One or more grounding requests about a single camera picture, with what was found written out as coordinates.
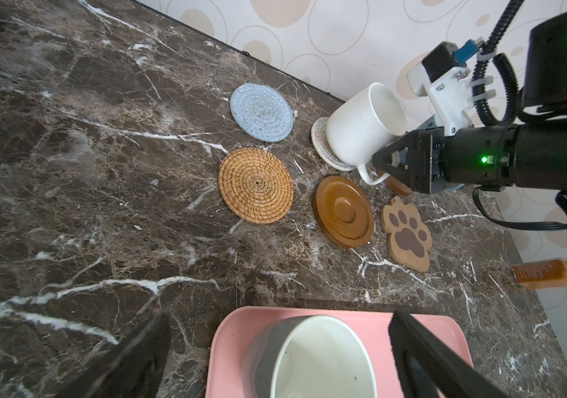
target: pink tray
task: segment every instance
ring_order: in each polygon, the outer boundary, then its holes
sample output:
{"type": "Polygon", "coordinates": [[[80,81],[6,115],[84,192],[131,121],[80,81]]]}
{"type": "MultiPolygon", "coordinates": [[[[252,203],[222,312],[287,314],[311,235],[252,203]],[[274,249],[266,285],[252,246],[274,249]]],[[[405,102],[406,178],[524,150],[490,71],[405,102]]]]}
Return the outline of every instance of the pink tray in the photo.
{"type": "MultiPolygon", "coordinates": [[[[264,327],[291,316],[319,314],[331,315],[342,320],[359,335],[374,367],[379,397],[403,396],[387,333],[392,313],[241,307],[226,316],[215,332],[208,363],[206,398],[244,397],[241,385],[241,362],[250,342],[264,327]]],[[[473,366],[467,340],[456,321],[441,315],[415,314],[414,317],[473,366]]]]}

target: orange bottle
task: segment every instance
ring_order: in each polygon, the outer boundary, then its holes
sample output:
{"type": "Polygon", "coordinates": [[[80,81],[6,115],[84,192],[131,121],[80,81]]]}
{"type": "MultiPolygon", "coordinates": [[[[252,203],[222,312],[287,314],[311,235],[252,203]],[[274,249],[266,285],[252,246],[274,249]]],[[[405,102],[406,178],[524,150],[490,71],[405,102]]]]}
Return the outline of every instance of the orange bottle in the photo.
{"type": "Polygon", "coordinates": [[[527,289],[567,287],[567,259],[526,262],[513,267],[516,280],[527,289]]]}

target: mug handle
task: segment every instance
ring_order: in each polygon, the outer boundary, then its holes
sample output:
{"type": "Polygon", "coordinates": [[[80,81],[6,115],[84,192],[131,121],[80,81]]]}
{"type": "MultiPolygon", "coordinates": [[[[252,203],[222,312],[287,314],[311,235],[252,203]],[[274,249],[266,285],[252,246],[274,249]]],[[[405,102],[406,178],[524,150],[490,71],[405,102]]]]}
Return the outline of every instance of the mug handle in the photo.
{"type": "Polygon", "coordinates": [[[368,184],[368,185],[379,184],[390,176],[388,173],[384,172],[383,175],[379,179],[372,179],[369,176],[369,174],[367,174],[366,164],[361,164],[361,165],[357,166],[357,169],[358,169],[359,174],[361,175],[361,178],[363,179],[363,181],[365,181],[366,184],[368,184]]]}

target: mug rim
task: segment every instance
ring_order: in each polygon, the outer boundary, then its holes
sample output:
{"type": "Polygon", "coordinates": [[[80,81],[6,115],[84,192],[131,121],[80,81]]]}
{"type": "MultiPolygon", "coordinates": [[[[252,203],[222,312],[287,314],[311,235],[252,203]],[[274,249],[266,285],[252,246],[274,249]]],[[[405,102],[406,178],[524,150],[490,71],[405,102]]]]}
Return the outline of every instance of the mug rim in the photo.
{"type": "Polygon", "coordinates": [[[374,83],[370,84],[370,85],[367,87],[366,90],[367,90],[367,100],[369,101],[370,107],[372,108],[372,113],[374,114],[374,117],[376,118],[376,121],[377,121],[378,123],[380,123],[380,125],[382,125],[387,131],[389,131],[390,133],[392,133],[392,134],[395,135],[395,136],[402,137],[403,135],[405,135],[405,133],[407,132],[407,131],[406,131],[406,128],[407,128],[407,116],[406,116],[406,114],[405,114],[405,111],[402,109],[402,106],[400,106],[400,101],[399,101],[399,99],[396,98],[396,95],[390,90],[390,88],[387,87],[385,84],[382,84],[381,82],[374,82],[374,83]],[[394,133],[392,130],[389,130],[389,129],[387,128],[387,126],[385,125],[385,123],[383,123],[383,121],[381,120],[381,118],[378,117],[378,114],[376,113],[376,108],[374,107],[374,103],[372,102],[372,88],[373,88],[373,87],[378,87],[379,85],[382,86],[382,87],[384,87],[384,88],[391,94],[391,97],[397,102],[397,104],[398,104],[398,106],[399,106],[399,108],[400,108],[400,112],[401,112],[401,114],[403,115],[403,119],[404,119],[404,121],[405,121],[405,127],[402,129],[402,132],[394,133]]]}
{"type": "Polygon", "coordinates": [[[342,326],[345,330],[347,330],[347,332],[350,333],[350,335],[354,338],[354,340],[359,344],[359,348],[361,348],[361,351],[365,355],[365,359],[367,362],[367,369],[372,375],[372,387],[374,390],[374,396],[377,397],[378,391],[376,390],[376,376],[374,374],[374,368],[372,367],[372,360],[369,358],[369,354],[367,353],[367,348],[359,338],[359,335],[354,330],[352,330],[352,328],[347,323],[343,322],[337,317],[331,315],[319,314],[319,315],[310,315],[303,321],[299,322],[299,324],[296,325],[293,328],[293,330],[290,331],[286,339],[283,341],[283,344],[281,345],[281,348],[277,353],[277,359],[274,362],[274,368],[272,370],[272,378],[271,378],[272,384],[270,385],[270,398],[274,398],[275,386],[277,382],[277,373],[279,372],[279,367],[281,365],[281,361],[283,360],[283,355],[285,354],[285,350],[286,348],[288,348],[290,341],[292,341],[295,334],[297,334],[297,332],[299,332],[299,330],[305,327],[308,323],[316,322],[320,320],[330,320],[339,324],[339,326],[342,326]]]}

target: wall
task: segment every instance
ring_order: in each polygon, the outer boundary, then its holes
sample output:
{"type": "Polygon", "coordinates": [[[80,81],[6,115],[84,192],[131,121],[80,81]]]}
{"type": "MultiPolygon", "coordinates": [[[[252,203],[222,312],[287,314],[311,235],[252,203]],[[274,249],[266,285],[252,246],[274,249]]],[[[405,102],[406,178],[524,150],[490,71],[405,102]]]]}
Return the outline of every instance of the wall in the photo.
{"type": "MultiPolygon", "coordinates": [[[[409,89],[406,73],[442,40],[487,38],[504,0],[142,0],[231,46],[341,99],[381,82],[399,97],[414,128],[434,113],[409,89]]],[[[531,28],[567,11],[567,0],[527,0],[498,49],[523,83],[531,28]]],[[[504,108],[502,84],[494,112],[504,108]]],[[[474,111],[472,119],[479,125],[474,111]]],[[[498,201],[505,218],[562,217],[554,193],[509,188],[498,201]]],[[[567,257],[567,232],[512,231],[523,259],[567,257]]],[[[567,289],[538,292],[567,358],[567,289]]]]}

